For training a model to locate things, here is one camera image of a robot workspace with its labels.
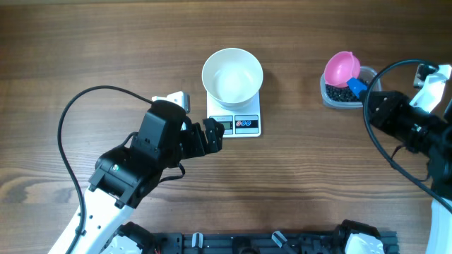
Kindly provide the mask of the pink scoop with blue handle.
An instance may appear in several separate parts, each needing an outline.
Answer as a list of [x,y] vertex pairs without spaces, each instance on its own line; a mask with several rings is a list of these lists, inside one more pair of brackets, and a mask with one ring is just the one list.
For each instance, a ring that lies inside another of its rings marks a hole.
[[352,52],[338,52],[326,64],[323,72],[325,84],[333,87],[349,87],[352,93],[359,98],[367,86],[358,80],[361,72],[361,63]]

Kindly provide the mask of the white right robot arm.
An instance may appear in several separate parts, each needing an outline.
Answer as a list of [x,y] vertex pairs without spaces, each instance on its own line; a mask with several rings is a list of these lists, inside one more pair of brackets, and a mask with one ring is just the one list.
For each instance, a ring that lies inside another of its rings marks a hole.
[[[371,141],[393,169],[433,197],[432,224],[427,253],[451,252],[451,124],[423,109],[410,106],[406,95],[397,91],[359,93],[364,124]],[[372,127],[399,140],[409,151],[429,158],[425,186],[396,163],[382,148]]]

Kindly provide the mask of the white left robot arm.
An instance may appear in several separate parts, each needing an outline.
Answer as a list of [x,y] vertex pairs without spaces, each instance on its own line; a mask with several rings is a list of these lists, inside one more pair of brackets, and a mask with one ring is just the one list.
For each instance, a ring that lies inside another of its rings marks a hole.
[[159,183],[162,172],[183,159],[202,157],[222,148],[224,126],[215,119],[192,123],[177,104],[156,101],[138,132],[100,156],[69,225],[51,253],[100,253],[119,226]]

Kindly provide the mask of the white digital kitchen scale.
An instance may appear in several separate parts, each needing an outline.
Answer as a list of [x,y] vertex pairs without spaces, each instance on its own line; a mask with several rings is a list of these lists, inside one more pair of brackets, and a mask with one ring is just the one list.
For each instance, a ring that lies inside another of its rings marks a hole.
[[207,95],[207,117],[221,123],[224,138],[254,138],[261,135],[261,108],[259,93],[239,107],[227,108]]

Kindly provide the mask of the white bowl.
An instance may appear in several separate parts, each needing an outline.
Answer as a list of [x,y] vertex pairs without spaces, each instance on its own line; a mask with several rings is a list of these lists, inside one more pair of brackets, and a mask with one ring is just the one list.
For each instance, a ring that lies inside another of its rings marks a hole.
[[241,107],[259,93],[263,84],[263,67],[252,53],[244,49],[221,49],[207,58],[201,80],[207,95],[222,107]]

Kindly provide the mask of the clear plastic bean container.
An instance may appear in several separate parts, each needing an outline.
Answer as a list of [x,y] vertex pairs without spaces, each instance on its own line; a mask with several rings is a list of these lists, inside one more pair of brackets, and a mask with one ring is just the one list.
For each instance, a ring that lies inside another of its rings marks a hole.
[[[368,66],[362,66],[359,74],[359,78],[363,78],[365,81],[371,81],[373,77],[377,74],[377,72]],[[323,99],[323,104],[326,107],[333,108],[333,109],[359,109],[362,108],[361,102],[339,102],[331,99],[327,95],[327,89],[326,89],[326,82],[324,80],[324,75],[320,78],[320,89],[321,89],[321,96]]]

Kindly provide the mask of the black beans in container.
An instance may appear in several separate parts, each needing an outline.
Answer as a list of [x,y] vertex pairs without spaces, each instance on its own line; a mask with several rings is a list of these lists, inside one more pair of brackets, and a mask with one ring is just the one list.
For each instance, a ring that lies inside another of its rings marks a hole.
[[335,87],[326,84],[326,95],[336,102],[359,102],[357,97],[349,87]]

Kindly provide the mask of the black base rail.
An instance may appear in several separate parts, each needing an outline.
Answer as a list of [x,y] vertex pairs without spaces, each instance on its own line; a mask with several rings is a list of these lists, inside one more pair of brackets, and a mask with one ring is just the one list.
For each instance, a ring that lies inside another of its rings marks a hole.
[[400,252],[394,231],[344,220],[332,231],[267,234],[150,233],[129,222],[104,244],[102,253],[390,253]]

